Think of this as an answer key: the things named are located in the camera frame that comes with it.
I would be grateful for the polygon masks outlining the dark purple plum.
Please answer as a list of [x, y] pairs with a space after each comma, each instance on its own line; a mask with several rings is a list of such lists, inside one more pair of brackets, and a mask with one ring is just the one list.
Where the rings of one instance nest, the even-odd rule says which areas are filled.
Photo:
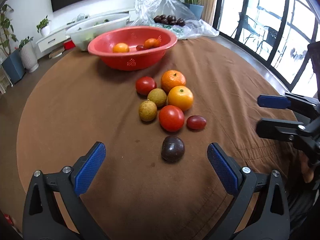
[[161, 157], [171, 163], [175, 163], [182, 159], [185, 153], [185, 145], [182, 139], [177, 136], [167, 136], [163, 140]]

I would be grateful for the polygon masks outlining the brownish longan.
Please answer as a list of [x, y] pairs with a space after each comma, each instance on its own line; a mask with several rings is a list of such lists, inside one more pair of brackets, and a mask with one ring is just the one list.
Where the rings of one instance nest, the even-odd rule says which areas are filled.
[[157, 105], [149, 100], [143, 101], [139, 106], [138, 114], [144, 122], [153, 121], [157, 116]]
[[149, 92], [147, 99], [154, 102], [158, 108], [161, 108], [167, 101], [167, 95], [161, 88], [155, 88]]

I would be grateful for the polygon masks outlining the yellow orange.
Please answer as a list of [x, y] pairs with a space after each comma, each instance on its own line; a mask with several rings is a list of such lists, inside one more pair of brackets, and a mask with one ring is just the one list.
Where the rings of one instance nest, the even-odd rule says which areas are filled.
[[185, 86], [175, 86], [168, 94], [168, 104], [180, 108], [183, 112], [193, 106], [194, 96]]

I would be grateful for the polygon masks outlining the red tomato top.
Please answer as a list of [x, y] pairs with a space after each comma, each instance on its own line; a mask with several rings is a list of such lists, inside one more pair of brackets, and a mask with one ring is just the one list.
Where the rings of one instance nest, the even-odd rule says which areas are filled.
[[157, 83], [153, 78], [144, 76], [136, 81], [135, 87], [138, 94], [147, 96], [153, 89], [157, 88]]

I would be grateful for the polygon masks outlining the small orange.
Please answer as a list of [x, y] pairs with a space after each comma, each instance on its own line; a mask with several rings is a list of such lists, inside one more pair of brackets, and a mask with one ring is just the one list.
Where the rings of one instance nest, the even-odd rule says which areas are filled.
[[114, 45], [112, 51], [114, 53], [128, 53], [130, 51], [130, 48], [126, 43], [118, 43]]
[[161, 45], [160, 41], [155, 38], [149, 38], [144, 42], [144, 49], [158, 48]]

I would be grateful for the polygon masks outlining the red grape tomato front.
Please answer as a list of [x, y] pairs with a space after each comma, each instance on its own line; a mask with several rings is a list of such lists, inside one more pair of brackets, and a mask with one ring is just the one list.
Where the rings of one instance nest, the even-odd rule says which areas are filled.
[[143, 45], [138, 45], [138, 46], [136, 46], [136, 50], [137, 51], [144, 50], [144, 46]]

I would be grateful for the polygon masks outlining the brown tablecloth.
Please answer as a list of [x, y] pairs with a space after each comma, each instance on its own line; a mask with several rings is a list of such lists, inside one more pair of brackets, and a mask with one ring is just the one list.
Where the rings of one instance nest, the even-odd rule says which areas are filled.
[[[161, 158], [167, 133], [158, 121], [138, 115], [135, 83], [161, 79], [167, 70], [186, 78], [205, 129], [183, 127], [183, 158]], [[106, 158], [82, 201], [111, 239], [202, 239], [232, 200], [207, 159], [217, 142], [241, 166], [287, 176], [295, 151], [288, 143], [261, 139], [261, 118], [294, 120], [289, 110], [261, 108], [261, 94], [276, 90], [235, 52], [208, 39], [178, 41], [156, 65], [122, 72], [98, 57], [74, 50], [37, 83], [24, 107], [17, 135], [20, 180], [28, 188], [34, 171], [52, 173], [72, 165], [96, 141]]]

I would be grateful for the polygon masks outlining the plant in white ribbed pot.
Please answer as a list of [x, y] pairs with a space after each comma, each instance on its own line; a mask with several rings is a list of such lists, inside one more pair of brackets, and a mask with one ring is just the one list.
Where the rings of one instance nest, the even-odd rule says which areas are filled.
[[20, 42], [18, 47], [23, 66], [29, 73], [34, 72], [39, 67], [39, 63], [31, 43], [32, 40], [33, 37], [27, 36]]

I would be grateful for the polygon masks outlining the red waste bin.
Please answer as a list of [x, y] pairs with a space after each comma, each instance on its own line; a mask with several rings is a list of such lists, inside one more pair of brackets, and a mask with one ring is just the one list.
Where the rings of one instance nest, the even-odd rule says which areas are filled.
[[63, 47], [64, 47], [65, 50], [70, 50], [70, 49], [73, 49], [75, 47], [75, 44], [71, 39], [68, 39], [67, 41], [65, 41], [63, 43]]

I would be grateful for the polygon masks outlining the tall plant in blue pot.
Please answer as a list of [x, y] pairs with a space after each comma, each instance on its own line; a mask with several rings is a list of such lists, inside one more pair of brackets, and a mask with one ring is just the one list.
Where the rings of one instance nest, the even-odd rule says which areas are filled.
[[1, 6], [1, 52], [5, 56], [2, 66], [10, 77], [11, 82], [16, 84], [25, 75], [25, 68], [19, 51], [10, 45], [10, 41], [18, 42], [18, 39], [14, 34], [11, 20], [7, 16], [9, 11], [13, 11], [11, 6], [7, 4]]

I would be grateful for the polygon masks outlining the pile of dark plums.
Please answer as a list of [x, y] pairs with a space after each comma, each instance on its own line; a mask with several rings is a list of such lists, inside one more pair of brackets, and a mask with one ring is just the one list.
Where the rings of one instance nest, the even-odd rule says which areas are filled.
[[174, 15], [157, 15], [153, 18], [155, 23], [161, 23], [164, 25], [178, 25], [185, 26], [185, 20], [182, 18], [176, 18]]

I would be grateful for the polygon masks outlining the red plastic basin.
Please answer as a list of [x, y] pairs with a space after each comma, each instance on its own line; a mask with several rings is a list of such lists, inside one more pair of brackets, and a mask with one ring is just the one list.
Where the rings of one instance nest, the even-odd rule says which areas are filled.
[[[144, 42], [149, 38], [159, 40], [161, 45], [158, 48], [137, 51], [136, 46], [144, 45]], [[128, 53], [114, 53], [112, 49], [118, 43], [126, 43], [130, 51]], [[88, 52], [100, 57], [103, 63], [110, 68], [133, 71], [153, 66], [176, 43], [176, 35], [163, 28], [133, 26], [99, 35], [89, 43]]]

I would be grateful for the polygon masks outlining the white basin with greens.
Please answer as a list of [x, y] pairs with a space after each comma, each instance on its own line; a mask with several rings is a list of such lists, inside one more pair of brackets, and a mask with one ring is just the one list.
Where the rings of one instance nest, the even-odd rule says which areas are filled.
[[78, 49], [80, 49], [81, 51], [87, 51], [88, 45], [93, 39], [108, 31], [125, 27], [129, 18], [129, 13], [117, 13], [93, 17], [89, 20], [85, 20], [84, 22], [104, 19], [108, 19], [109, 22], [96, 25], [90, 28], [77, 30], [77, 27], [80, 27], [80, 25], [84, 23], [81, 22], [70, 27], [66, 31], [66, 35], [71, 38], [71, 40], [74, 42], [75, 46]]

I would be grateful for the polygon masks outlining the small plant on cabinet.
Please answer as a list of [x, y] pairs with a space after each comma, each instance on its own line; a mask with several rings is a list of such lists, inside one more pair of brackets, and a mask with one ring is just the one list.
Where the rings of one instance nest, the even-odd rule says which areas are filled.
[[49, 26], [50, 20], [48, 19], [48, 16], [46, 16], [44, 19], [42, 19], [39, 24], [36, 26], [37, 32], [42, 35], [42, 37], [46, 37], [50, 33], [50, 26]]

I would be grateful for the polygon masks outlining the white TV cabinet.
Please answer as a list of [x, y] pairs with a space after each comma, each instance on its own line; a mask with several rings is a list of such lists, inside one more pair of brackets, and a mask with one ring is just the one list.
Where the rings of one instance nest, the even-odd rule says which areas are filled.
[[36, 44], [41, 52], [61, 44], [68, 39], [82, 51], [86, 51], [89, 43], [97, 36], [122, 28], [127, 22], [136, 17], [134, 8], [115, 10], [112, 13], [104, 13], [91, 16], [79, 22], [70, 23], [52, 30], [47, 36], [39, 39]]

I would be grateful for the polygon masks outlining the green leafy vegetables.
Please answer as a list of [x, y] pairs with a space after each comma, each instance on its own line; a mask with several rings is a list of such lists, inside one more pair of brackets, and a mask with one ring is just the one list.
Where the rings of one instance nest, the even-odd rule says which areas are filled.
[[87, 22], [82, 23], [82, 24], [80, 25], [80, 27], [77, 27], [77, 30], [82, 30], [82, 29], [90, 28], [90, 27], [93, 27], [93, 26], [96, 26], [96, 25], [100, 25], [100, 24], [103, 24], [103, 23], [107, 23], [107, 22], [109, 22], [108, 19], [87, 21]]

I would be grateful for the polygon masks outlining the clear plastic bag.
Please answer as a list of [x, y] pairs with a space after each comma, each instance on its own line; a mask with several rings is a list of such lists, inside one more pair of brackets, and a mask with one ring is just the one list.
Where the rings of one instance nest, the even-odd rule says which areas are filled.
[[[135, 11], [137, 18], [131, 23], [132, 26], [163, 28], [174, 33], [179, 40], [219, 35], [219, 31], [207, 22], [198, 20], [188, 7], [177, 0], [136, 0]], [[155, 23], [153, 18], [157, 15], [174, 15], [176, 18], [182, 18], [185, 20], [185, 26]]]

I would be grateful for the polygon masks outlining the black window frame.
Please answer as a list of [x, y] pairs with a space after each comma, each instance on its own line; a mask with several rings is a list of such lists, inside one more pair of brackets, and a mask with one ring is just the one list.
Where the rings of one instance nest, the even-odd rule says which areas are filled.
[[217, 0], [213, 26], [269, 69], [291, 92], [314, 96], [308, 45], [319, 41], [314, 0]]

